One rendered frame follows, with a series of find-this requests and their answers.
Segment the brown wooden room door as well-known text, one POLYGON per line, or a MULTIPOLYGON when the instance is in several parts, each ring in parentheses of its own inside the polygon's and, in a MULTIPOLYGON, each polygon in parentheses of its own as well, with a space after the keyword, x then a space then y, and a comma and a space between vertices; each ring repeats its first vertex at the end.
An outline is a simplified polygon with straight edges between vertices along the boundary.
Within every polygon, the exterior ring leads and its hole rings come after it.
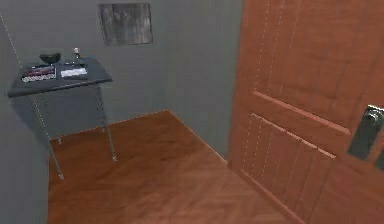
POLYGON ((347 150, 384 108, 384 0, 243 0, 229 165, 293 224, 384 224, 384 171, 347 150))

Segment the dark grey side table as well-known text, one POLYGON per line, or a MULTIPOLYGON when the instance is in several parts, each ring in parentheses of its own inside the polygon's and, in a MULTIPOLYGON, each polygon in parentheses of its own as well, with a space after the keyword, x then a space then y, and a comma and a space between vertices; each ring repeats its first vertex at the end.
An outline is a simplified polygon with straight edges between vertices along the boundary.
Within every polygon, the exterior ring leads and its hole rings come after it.
POLYGON ((40 112, 39 106, 36 103, 35 96, 44 95, 49 92, 56 92, 56 91, 62 91, 62 90, 86 87, 86 86, 92 86, 93 88, 95 88, 96 90, 95 98, 99 103, 97 110, 101 113, 102 129, 106 132, 109 139, 109 146, 110 146, 112 160, 117 161, 117 154, 115 152, 111 132, 107 124, 107 116, 104 111, 104 104, 103 104, 101 89, 98 87, 99 84, 108 83, 112 81, 113 79, 111 78, 111 76, 106 72, 103 66, 95 58, 86 57, 86 58, 74 59, 71 63, 32 65, 32 66, 29 66, 28 68, 23 68, 22 74, 18 79, 16 79, 13 82, 10 90, 8 91, 7 95, 9 98, 17 98, 17 97, 24 97, 24 96, 28 98, 29 103, 32 105, 33 112, 36 115, 39 127, 42 133, 45 135, 45 141, 47 142, 47 147, 50 152, 50 158, 53 160, 55 164, 55 167, 57 169, 58 176, 60 179, 64 179, 64 174, 60 168, 59 162, 57 161, 52 145, 50 143, 51 136, 47 129, 43 115, 40 112), (23 73, 34 66, 55 67, 56 78, 43 80, 43 81, 27 82, 27 83, 22 82, 21 77, 23 73), (63 78, 60 74, 60 72, 63 70, 70 70, 70 69, 76 69, 76 68, 85 68, 88 73, 86 75, 79 75, 79 76, 65 77, 65 78, 63 78))

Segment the black bowl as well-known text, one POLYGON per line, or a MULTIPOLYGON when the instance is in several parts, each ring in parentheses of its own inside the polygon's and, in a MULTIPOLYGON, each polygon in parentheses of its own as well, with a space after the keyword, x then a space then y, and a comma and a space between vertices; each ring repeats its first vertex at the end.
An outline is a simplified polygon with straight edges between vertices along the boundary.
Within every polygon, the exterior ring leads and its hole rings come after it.
POLYGON ((61 54, 60 53, 40 54, 39 58, 47 64, 55 64, 61 60, 61 54))

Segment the red and black book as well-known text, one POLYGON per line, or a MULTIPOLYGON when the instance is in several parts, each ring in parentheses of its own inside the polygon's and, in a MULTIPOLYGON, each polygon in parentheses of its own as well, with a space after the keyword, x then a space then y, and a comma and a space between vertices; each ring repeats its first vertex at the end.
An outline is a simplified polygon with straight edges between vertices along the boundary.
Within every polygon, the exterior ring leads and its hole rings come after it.
POLYGON ((24 83, 34 82, 34 81, 43 81, 56 78, 56 68, 53 66, 34 66, 26 70, 22 77, 21 81, 24 83))

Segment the grey framed wall picture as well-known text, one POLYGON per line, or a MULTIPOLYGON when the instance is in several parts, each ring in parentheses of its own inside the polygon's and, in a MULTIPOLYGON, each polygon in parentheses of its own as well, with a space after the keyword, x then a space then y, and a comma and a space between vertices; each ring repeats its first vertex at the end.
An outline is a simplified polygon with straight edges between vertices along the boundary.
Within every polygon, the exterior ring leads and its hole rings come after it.
POLYGON ((149 3, 103 3, 98 12, 106 46, 153 42, 149 3))

